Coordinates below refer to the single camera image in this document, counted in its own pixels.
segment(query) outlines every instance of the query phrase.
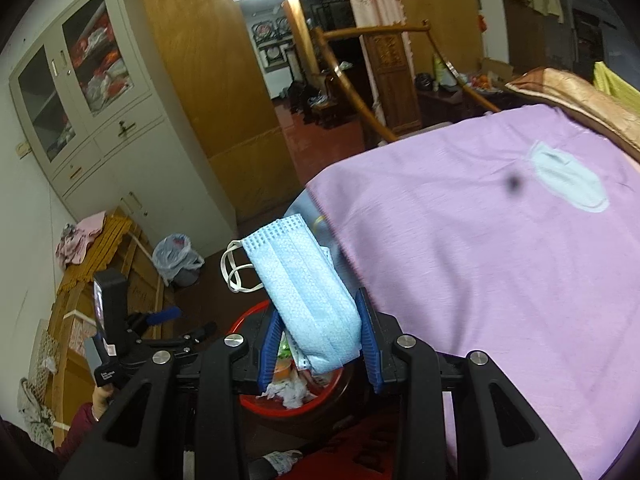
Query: metal screw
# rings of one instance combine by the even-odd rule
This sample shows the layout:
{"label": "metal screw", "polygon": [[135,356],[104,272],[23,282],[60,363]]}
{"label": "metal screw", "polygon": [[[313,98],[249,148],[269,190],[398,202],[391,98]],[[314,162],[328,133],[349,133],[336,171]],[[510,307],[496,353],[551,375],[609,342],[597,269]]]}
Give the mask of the metal screw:
{"label": "metal screw", "polygon": [[411,335],[407,335],[407,334],[402,334],[397,340],[396,342],[402,347],[402,348],[413,348],[415,346],[415,337],[411,336]]}
{"label": "metal screw", "polygon": [[484,352],[478,350],[476,350],[475,352],[471,352],[469,358],[471,359],[471,362],[473,364],[476,364],[478,366],[485,365],[489,362],[489,356]]}
{"label": "metal screw", "polygon": [[169,362],[170,359],[171,359],[171,354],[169,354],[169,352],[167,352],[166,350],[159,350],[153,356],[153,361],[157,365],[163,365]]}
{"label": "metal screw", "polygon": [[244,343],[244,337],[240,334],[229,334],[225,337],[225,345],[227,346],[240,346],[242,343]]}

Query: cabinet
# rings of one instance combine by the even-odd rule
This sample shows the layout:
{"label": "cabinet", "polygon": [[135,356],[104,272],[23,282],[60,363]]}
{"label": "cabinet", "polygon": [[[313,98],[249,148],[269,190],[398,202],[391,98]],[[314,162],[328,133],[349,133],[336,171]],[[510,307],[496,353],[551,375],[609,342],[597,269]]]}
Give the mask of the cabinet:
{"label": "cabinet", "polygon": [[140,0],[76,0],[10,77],[18,117],[77,219],[120,206],[155,244],[172,232],[203,256],[235,212],[184,115]]}

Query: blue face mask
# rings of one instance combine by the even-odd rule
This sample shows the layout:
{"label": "blue face mask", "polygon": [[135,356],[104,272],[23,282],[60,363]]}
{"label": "blue face mask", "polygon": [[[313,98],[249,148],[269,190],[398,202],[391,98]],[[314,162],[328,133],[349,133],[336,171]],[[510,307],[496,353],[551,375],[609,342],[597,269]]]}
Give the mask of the blue face mask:
{"label": "blue face mask", "polygon": [[[244,247],[250,264],[236,266],[232,253],[239,247]],[[226,270],[227,259],[231,272]],[[262,283],[245,288],[238,271],[250,267]],[[355,302],[299,214],[231,242],[220,268],[233,292],[266,289],[314,372],[330,372],[360,354]]]}

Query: blue rubber grip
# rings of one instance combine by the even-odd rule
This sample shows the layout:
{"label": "blue rubber grip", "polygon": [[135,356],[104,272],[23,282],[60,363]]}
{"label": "blue rubber grip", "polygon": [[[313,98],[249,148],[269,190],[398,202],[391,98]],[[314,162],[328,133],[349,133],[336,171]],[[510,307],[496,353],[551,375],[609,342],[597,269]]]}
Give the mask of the blue rubber grip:
{"label": "blue rubber grip", "polygon": [[360,314],[360,320],[362,322],[360,342],[362,343],[364,364],[367,367],[367,377],[369,378],[369,383],[373,386],[373,391],[379,394],[383,386],[383,381],[380,348],[378,348],[378,343],[376,342],[376,337],[373,332],[373,325],[371,324],[371,316],[375,316],[375,313],[369,311],[364,301],[362,291],[360,290],[356,294],[356,307],[358,308],[358,314]]}
{"label": "blue rubber grip", "polygon": [[260,365],[257,380],[260,393],[264,393],[269,383],[273,381],[273,372],[276,369],[282,332],[284,332],[284,323],[278,311],[274,309],[269,321],[269,327],[264,336],[262,348],[260,349]]}
{"label": "blue rubber grip", "polygon": [[167,321],[171,321],[172,319],[177,319],[181,315],[182,311],[180,310],[180,308],[174,305],[165,310],[161,310],[160,312],[149,314],[146,317],[146,323],[149,326],[159,325]]}

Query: purple fabric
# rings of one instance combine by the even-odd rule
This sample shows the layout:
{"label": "purple fabric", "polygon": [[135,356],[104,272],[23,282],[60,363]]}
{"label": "purple fabric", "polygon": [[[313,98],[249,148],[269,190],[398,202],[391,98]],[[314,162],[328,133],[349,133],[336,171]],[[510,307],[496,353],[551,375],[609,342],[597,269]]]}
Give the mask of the purple fabric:
{"label": "purple fabric", "polygon": [[[552,195],[542,140],[610,206]],[[487,351],[585,480],[640,420],[640,174],[545,105],[471,119],[326,168],[307,189],[377,309],[436,350]]]}

